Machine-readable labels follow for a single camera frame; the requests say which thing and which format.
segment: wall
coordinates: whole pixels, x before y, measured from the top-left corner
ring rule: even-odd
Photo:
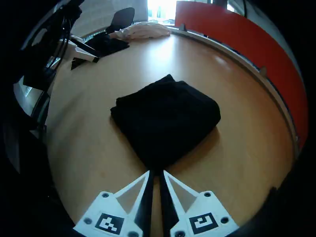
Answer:
[[[111,24],[115,12],[129,7],[135,9],[134,22],[148,21],[147,0],[85,0],[71,32],[82,37],[104,29]]]
[[[229,4],[231,4],[234,8],[244,13],[243,0],[230,0]],[[299,65],[295,59],[295,56],[291,48],[289,47],[285,38],[283,37],[279,29],[275,26],[275,24],[258,7],[249,3],[248,1],[246,1],[246,7],[247,18],[256,25],[260,26],[262,29],[264,29],[269,35],[271,35],[271,37],[283,48],[283,50],[289,56],[299,75],[302,77]]]

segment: black towel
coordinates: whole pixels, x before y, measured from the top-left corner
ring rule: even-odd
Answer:
[[[218,104],[169,74],[117,98],[112,117],[148,169],[165,169],[191,151],[220,120]]]
[[[129,47],[128,43],[119,39],[110,39],[109,35],[106,33],[100,33],[95,35],[92,39],[88,40],[86,45],[90,46],[98,52],[98,55],[95,55],[99,58],[111,55],[115,52],[127,49]],[[86,62],[85,59],[73,58],[71,64],[71,70],[75,69],[82,63]]]

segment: black chair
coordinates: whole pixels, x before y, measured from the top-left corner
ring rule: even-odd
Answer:
[[[133,23],[134,15],[134,8],[125,8],[117,11],[113,16],[111,25],[106,28],[106,33],[110,34],[130,26]]]

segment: chair backrest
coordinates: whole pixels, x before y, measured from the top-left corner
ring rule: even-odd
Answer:
[[[125,8],[119,10],[114,14],[111,25],[126,28],[133,23],[134,15],[134,8]]]
[[[307,96],[299,73],[282,47],[258,25],[214,4],[178,1],[175,25],[181,24],[232,47],[256,66],[266,67],[268,78],[292,115],[302,147],[308,134]]]

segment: white bracket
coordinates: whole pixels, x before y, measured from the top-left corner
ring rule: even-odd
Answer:
[[[224,237],[238,229],[238,225],[213,192],[198,193],[166,171],[164,179],[179,219],[170,230],[171,237]],[[187,210],[175,190],[181,190],[181,201],[187,204]]]
[[[141,208],[140,204],[149,181],[149,174],[150,171],[146,172],[115,194],[100,192],[74,229],[87,237],[142,237],[143,230],[135,223],[135,219]],[[139,193],[130,211],[127,211],[119,200],[134,191]]]

